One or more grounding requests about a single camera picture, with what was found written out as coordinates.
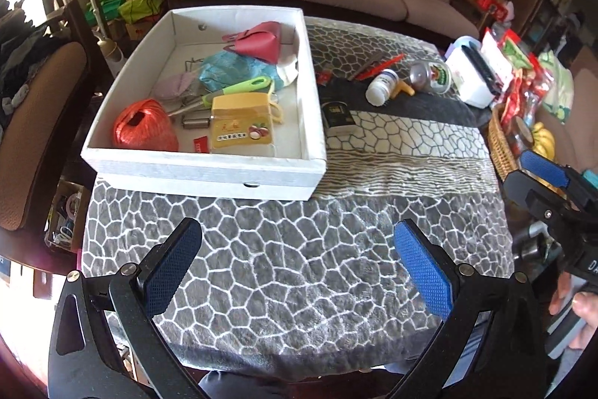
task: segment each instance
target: white pill bottle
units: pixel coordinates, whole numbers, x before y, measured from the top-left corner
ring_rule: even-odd
[[[366,100],[374,107],[383,106],[391,98],[391,93],[395,91],[399,80],[399,75],[395,71],[388,68],[382,70],[366,90]]]

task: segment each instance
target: human hand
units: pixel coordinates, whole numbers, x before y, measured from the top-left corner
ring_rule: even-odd
[[[558,277],[557,290],[552,295],[548,311],[557,314],[565,305],[564,299],[571,291],[571,274],[562,273]],[[569,348],[584,350],[598,327],[598,295],[591,292],[579,292],[573,296],[573,312],[582,318],[586,325],[569,343]]]

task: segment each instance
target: white box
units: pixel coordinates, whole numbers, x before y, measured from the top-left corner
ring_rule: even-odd
[[[485,109],[490,105],[494,95],[490,93],[485,81],[460,47],[448,57],[447,65],[451,69],[453,83],[463,102],[478,109]]]
[[[222,36],[264,21],[283,25],[282,51],[298,58],[297,80],[278,92],[285,122],[274,127],[276,157],[196,154],[207,130],[175,130],[180,152],[113,149],[112,127],[130,104],[148,98],[161,78],[184,71],[185,60],[222,49]],[[98,176],[122,190],[203,197],[307,200],[326,172],[326,147],[307,29],[301,9],[215,6],[164,16],[133,52],[105,97],[81,152]]]

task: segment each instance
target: red twine ball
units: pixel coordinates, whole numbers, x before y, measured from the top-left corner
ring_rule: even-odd
[[[119,149],[179,150],[170,118],[159,102],[149,98],[127,107],[114,123],[114,145]]]

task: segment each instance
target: pink purse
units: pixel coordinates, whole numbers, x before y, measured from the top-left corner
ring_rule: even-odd
[[[224,47],[226,51],[253,56],[276,65],[280,55],[280,23],[262,22],[243,33],[223,36],[222,41],[234,42]]]

